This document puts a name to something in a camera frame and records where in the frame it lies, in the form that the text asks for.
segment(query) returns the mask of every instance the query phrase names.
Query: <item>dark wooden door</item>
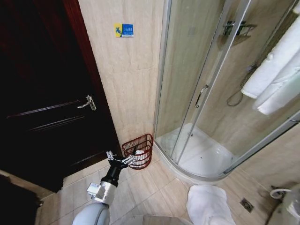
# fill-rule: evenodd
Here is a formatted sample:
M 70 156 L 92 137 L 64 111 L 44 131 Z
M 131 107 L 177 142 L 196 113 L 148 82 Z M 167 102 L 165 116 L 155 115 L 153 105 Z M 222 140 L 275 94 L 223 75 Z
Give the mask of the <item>dark wooden door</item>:
M 0 0 L 0 169 L 57 191 L 120 154 L 77 0 Z M 93 97 L 97 109 L 88 105 Z

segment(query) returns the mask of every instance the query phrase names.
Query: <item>beige floor tile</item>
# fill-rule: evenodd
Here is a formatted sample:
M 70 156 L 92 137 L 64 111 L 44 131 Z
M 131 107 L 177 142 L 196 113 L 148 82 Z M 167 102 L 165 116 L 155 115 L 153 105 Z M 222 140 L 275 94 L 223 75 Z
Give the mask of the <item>beige floor tile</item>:
M 74 209 L 91 200 L 90 195 L 86 191 L 90 183 L 100 183 L 100 176 L 98 172 L 95 172 L 71 185 L 74 190 Z
M 58 193 L 56 193 L 58 198 L 58 208 L 59 208 L 59 217 L 61 218 L 66 214 L 74 210 L 74 192 L 73 186 L 64 187 Z
M 158 191 L 158 187 L 147 170 L 142 170 L 130 177 L 128 183 L 137 205 Z
M 231 208 L 230 211 L 231 211 L 231 216 L 236 225 L 246 225 L 245 222 L 239 217 L 239 215 L 237 215 Z
M 110 206 L 111 223 L 124 216 L 136 206 L 128 181 L 118 185 L 113 203 Z
M 99 175 L 100 180 L 101 180 L 103 177 L 106 176 L 108 170 L 109 170 L 109 166 L 104 167 L 103 169 L 101 169 L 101 170 L 98 171 L 98 175 Z
M 97 171 L 103 169 L 104 167 L 107 167 L 108 165 L 109 165 L 108 160 L 104 159 L 98 163 L 95 163 L 94 165 L 84 168 L 81 171 L 73 173 L 70 176 L 67 176 L 64 178 L 63 186 L 65 187 L 65 186 L 71 185 L 71 184 L 75 183 L 76 181 L 79 181 L 80 179 L 83 179 L 86 176 L 88 176 L 94 172 L 97 172 Z
M 193 186 L 194 184 L 191 184 L 191 183 L 187 183 L 187 182 L 185 182 L 185 181 L 181 181 L 182 183 L 183 183 L 183 185 L 185 186 L 185 188 L 187 189 L 187 192 L 189 191 L 189 188 L 191 187 L 191 186 Z
M 51 225 L 71 225 L 74 220 L 73 212 L 68 213 L 64 217 L 51 223 Z
M 233 171 L 224 181 L 218 184 L 227 194 L 227 202 L 236 215 L 246 223 L 263 224 L 271 213 L 274 201 L 267 191 L 241 169 Z M 254 206 L 251 213 L 240 204 L 246 198 Z
M 150 164 L 151 164 L 151 163 L 155 163 L 155 162 L 157 162 L 158 160 L 159 160 L 159 155 L 158 155 L 157 153 L 155 153 L 155 152 L 152 152 L 152 159 L 151 159 Z
M 34 222 L 34 225 L 39 225 L 39 224 L 40 224 L 41 211 L 42 211 L 42 207 L 39 207 L 39 208 L 37 209 L 36 220 L 35 220 L 35 222 Z
M 120 177 L 122 179 L 129 179 L 130 177 L 132 177 L 133 175 L 139 173 L 141 170 L 134 170 L 134 169 L 131 169 L 130 167 L 127 167 L 123 170 L 121 170 L 121 173 L 120 173 Z
M 89 201 L 89 196 L 86 192 L 87 180 L 81 179 L 72 184 L 74 190 L 74 209 L 82 206 Z
M 183 215 L 180 216 L 180 218 L 184 218 L 189 222 L 192 222 L 191 219 L 189 218 L 188 212 L 186 211 Z
M 40 225 L 49 225 L 59 219 L 57 195 L 51 195 L 44 200 L 41 207 Z
M 158 189 L 161 189 L 175 179 L 170 170 L 161 161 L 151 164 L 146 169 L 149 171 Z
M 160 192 L 175 217 L 180 217 L 186 212 L 188 191 L 179 179 L 174 179 L 160 189 Z
M 134 207 L 131 211 L 129 211 L 128 213 L 126 213 L 124 216 L 122 216 L 120 219 L 118 219 L 117 221 L 115 221 L 113 225 L 122 225 L 124 224 L 128 219 L 133 218 L 135 216 L 141 215 L 141 213 L 139 212 L 137 207 Z
M 150 196 L 147 200 L 139 204 L 139 212 L 142 215 L 166 216 L 172 217 L 173 214 L 169 209 L 165 199 L 159 191 Z

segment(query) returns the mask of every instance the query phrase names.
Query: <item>white cloth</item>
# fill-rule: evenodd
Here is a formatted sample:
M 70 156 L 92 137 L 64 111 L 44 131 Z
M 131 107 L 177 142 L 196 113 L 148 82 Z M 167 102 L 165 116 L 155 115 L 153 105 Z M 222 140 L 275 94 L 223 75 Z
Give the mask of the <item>white cloth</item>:
M 252 74 L 242 88 L 242 93 L 251 98 L 260 96 L 299 49 L 300 17 L 294 21 L 261 66 Z
M 293 12 L 296 14 L 300 14 L 300 1 L 298 4 L 294 7 Z
M 194 225 L 235 225 L 226 201 L 223 189 L 195 185 L 188 192 L 187 212 Z
M 300 94 L 300 49 L 257 98 L 253 108 L 269 115 L 284 107 L 298 94 Z

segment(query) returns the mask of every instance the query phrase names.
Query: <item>bathroom floor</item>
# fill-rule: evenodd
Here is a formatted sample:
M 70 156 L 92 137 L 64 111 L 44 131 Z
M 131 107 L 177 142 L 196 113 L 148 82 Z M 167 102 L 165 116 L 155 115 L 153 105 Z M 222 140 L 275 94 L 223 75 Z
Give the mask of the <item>bathroom floor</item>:
M 192 127 L 186 124 L 182 130 L 182 137 L 178 139 L 177 149 L 183 149 L 186 137 Z M 179 128 L 156 139 L 164 150 L 170 152 L 179 133 Z M 235 156 L 221 144 L 210 138 L 206 133 L 194 127 L 193 136 L 189 138 L 187 146 L 179 161 L 179 166 L 195 175 L 203 177 L 217 176 L 230 166 Z
M 70 225 L 74 217 L 94 200 L 86 194 L 91 182 L 99 183 L 108 171 L 107 160 L 65 178 L 63 189 L 46 197 L 38 209 L 36 225 Z M 120 225 L 135 215 L 188 218 L 186 201 L 190 185 L 176 179 L 153 153 L 143 170 L 121 171 L 119 186 L 110 207 L 110 224 Z
M 35 225 L 71 225 L 74 217 L 86 205 L 93 203 L 86 188 L 91 182 L 99 183 L 106 175 L 109 164 L 103 160 L 65 178 L 64 187 L 43 199 L 37 211 Z M 121 225 L 136 215 L 181 217 L 190 221 L 186 202 L 190 184 L 173 176 L 153 153 L 150 165 L 140 171 L 122 170 L 115 199 L 110 207 L 110 224 Z M 227 194 L 227 202 L 236 225 L 263 225 L 273 204 L 268 192 L 240 169 L 218 184 Z M 250 213 L 240 204 L 245 197 L 254 205 Z

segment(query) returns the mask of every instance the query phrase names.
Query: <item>hanging towel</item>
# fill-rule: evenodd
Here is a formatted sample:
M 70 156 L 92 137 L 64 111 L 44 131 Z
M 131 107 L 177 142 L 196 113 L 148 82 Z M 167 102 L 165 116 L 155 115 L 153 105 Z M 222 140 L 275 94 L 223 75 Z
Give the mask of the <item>hanging towel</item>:
M 269 115 L 300 94 L 300 70 L 287 82 L 272 83 L 254 103 L 253 108 Z
M 300 14 L 300 1 L 298 2 L 298 4 L 293 9 L 293 12 L 296 13 L 296 14 Z
M 242 93 L 251 98 L 260 96 L 299 49 L 300 17 L 294 21 L 261 66 L 252 74 L 242 88 Z
M 187 212 L 194 225 L 235 225 L 226 201 L 223 189 L 195 185 L 188 192 Z

